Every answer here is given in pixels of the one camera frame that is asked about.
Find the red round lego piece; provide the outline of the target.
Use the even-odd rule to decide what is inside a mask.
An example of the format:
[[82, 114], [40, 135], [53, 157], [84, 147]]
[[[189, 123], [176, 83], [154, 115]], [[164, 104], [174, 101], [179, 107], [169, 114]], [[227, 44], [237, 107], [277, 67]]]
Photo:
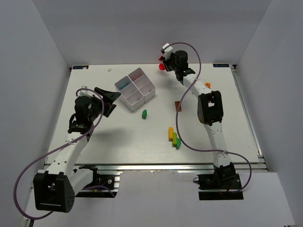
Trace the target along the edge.
[[160, 70], [166, 70], [164, 64], [159, 64], [159, 69], [160, 69]]

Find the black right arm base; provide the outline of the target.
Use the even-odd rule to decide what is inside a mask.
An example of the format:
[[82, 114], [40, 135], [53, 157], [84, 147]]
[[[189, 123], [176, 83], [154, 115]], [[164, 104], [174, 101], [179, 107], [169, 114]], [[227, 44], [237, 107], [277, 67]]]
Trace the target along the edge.
[[243, 192], [239, 190], [241, 180], [238, 174], [227, 181], [219, 182], [214, 174], [200, 174], [193, 179], [193, 183], [198, 185], [198, 195], [200, 201], [231, 201], [243, 200]]

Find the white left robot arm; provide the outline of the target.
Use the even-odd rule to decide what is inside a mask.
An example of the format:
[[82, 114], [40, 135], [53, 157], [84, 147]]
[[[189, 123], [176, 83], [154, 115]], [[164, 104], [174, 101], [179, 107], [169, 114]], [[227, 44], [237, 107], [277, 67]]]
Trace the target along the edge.
[[119, 92], [110, 92], [98, 87], [92, 95], [81, 88], [76, 92], [74, 114], [70, 117], [66, 146], [45, 170], [40, 170], [33, 179], [35, 206], [37, 210], [71, 211], [75, 197], [101, 197], [103, 191], [112, 192], [114, 177], [101, 175], [95, 165], [75, 163], [100, 122], [115, 109]]

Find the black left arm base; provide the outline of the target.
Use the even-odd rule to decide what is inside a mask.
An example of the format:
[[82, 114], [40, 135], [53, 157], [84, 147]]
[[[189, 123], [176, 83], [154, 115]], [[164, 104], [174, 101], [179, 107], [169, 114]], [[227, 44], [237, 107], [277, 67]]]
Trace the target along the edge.
[[72, 177], [75, 177], [80, 170], [90, 170], [93, 180], [75, 194], [79, 198], [114, 198], [118, 192], [120, 173], [113, 171], [99, 170], [94, 165], [82, 165], [72, 169]]

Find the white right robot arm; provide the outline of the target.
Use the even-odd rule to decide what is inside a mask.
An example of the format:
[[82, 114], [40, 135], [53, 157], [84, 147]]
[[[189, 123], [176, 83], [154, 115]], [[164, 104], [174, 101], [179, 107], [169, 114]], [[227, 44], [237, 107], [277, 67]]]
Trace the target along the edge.
[[172, 48], [161, 51], [160, 61], [166, 71], [175, 72], [177, 80], [197, 98], [197, 117], [206, 129], [213, 153], [214, 173], [222, 179], [236, 175], [234, 165], [227, 153], [222, 132], [223, 104], [219, 91], [213, 91], [198, 79], [188, 66], [186, 51], [173, 52]]

